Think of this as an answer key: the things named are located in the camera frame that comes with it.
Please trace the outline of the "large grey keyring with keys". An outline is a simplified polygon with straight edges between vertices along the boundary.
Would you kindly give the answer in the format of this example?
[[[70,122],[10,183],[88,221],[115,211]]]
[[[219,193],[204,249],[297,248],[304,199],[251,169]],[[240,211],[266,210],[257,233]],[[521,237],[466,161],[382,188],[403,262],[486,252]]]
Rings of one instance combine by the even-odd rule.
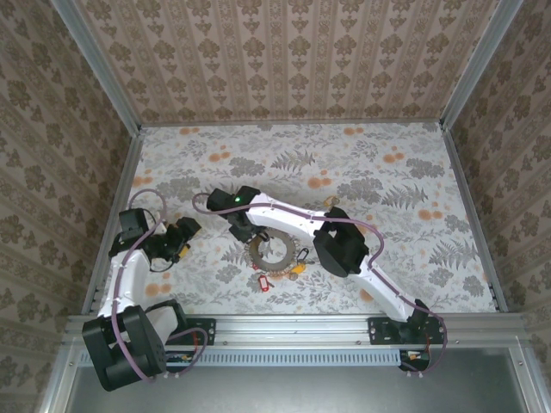
[[[294,265],[297,254],[295,241],[279,231],[267,231],[269,243],[263,243],[255,237],[248,247],[251,264],[255,263],[259,270],[269,276],[283,276]]]

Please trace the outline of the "thin aluminium wall rail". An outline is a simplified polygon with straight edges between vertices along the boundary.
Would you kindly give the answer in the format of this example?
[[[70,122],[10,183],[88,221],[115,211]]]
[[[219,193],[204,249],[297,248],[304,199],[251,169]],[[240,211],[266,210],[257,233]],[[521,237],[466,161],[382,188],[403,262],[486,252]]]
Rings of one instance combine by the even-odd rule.
[[[219,120],[219,121],[190,121],[173,123],[143,123],[140,129],[152,127],[177,127],[177,126],[274,126],[274,125],[315,125],[315,124],[383,124],[383,123],[437,123],[441,124],[438,118],[399,118],[399,119],[330,119],[330,120]]]

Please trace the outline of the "aluminium side rail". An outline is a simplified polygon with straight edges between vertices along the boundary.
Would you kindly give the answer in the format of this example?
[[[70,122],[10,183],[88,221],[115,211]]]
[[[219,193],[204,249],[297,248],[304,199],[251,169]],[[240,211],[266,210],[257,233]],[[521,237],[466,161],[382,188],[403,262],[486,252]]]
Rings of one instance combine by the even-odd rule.
[[[465,207],[467,220],[473,233],[481,265],[488,279],[488,285],[492,293],[494,306],[496,308],[496,311],[508,312],[509,308],[505,300],[505,295],[503,293],[502,287],[500,286],[498,275],[492,261],[492,255],[486,242],[485,234],[483,232],[480,219],[476,211],[476,207],[474,205],[469,186],[467,184],[467,179],[461,167],[459,155],[455,148],[450,130],[445,128],[443,129],[443,141],[446,146],[447,153],[449,154],[451,167],[455,174],[457,186],[461,195],[463,205]]]
[[[121,177],[115,191],[102,242],[97,253],[96,262],[90,277],[90,284],[84,299],[81,314],[89,315],[96,305],[96,294],[102,290],[102,283],[109,274],[108,251],[119,230],[119,212],[127,207],[127,201],[143,146],[144,136],[141,132],[131,138],[127,157]]]

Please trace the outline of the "aluminium corner post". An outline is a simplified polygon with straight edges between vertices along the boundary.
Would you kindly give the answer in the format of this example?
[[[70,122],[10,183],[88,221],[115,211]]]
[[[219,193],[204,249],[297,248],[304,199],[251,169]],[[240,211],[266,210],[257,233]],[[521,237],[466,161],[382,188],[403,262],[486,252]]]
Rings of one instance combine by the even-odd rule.
[[[444,131],[449,131],[459,117],[522,3],[523,0],[499,0],[464,72],[444,107],[440,118],[440,125]]]
[[[76,0],[51,0],[51,2],[111,101],[130,137],[136,139],[141,126],[139,116],[127,98],[122,83],[111,68],[107,54],[101,50],[96,37],[85,22]]]

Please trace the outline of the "long aluminium base rail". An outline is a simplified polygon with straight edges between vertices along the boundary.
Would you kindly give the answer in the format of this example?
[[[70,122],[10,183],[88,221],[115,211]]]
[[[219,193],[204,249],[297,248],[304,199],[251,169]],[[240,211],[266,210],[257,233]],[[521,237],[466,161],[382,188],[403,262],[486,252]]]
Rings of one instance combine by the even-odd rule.
[[[370,314],[214,315],[215,348],[367,347],[375,333]],[[515,313],[443,315],[451,348],[509,348],[529,345],[522,317]]]

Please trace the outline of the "grey metal panel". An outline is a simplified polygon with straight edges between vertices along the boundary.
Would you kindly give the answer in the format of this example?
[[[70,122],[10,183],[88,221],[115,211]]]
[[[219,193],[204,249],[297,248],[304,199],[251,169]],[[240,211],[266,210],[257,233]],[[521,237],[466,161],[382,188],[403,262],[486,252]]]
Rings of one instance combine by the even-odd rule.
[[[551,413],[532,351],[456,348],[432,372],[395,367],[196,367],[104,391],[63,351],[39,413]]]

